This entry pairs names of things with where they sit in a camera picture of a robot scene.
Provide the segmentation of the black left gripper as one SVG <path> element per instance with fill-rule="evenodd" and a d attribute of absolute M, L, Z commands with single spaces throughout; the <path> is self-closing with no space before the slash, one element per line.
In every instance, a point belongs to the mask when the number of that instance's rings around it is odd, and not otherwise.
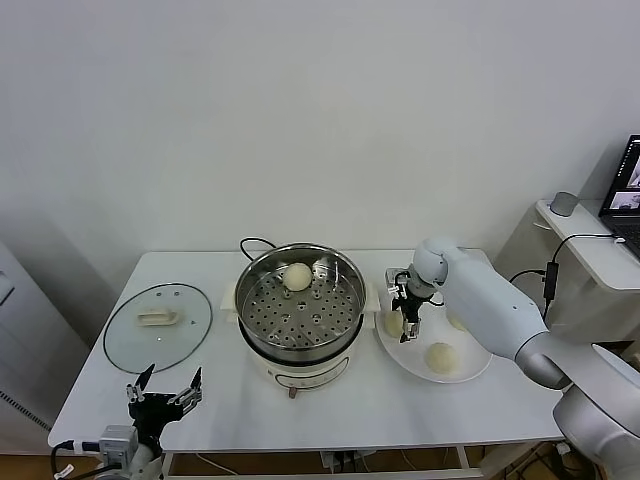
<path fill-rule="evenodd" d="M 182 419 L 202 400 L 202 368 L 199 368 L 190 385 L 178 394 L 147 393 L 144 390 L 154 372 L 151 364 L 139 374 L 134 384 L 126 386 L 129 415 L 138 432 L 139 440 L 158 440 L 164 428 Z"/>

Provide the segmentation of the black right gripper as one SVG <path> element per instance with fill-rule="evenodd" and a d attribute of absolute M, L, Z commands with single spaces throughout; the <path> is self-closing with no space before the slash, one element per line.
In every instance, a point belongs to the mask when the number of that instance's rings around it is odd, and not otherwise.
<path fill-rule="evenodd" d="M 425 303 L 425 298 L 416 296 L 410 289 L 401 285 L 394 285 L 388 288 L 391 297 L 391 310 L 401 310 L 405 323 L 402 326 L 400 342 L 405 343 L 415 340 L 420 332 L 420 315 L 419 310 Z"/>

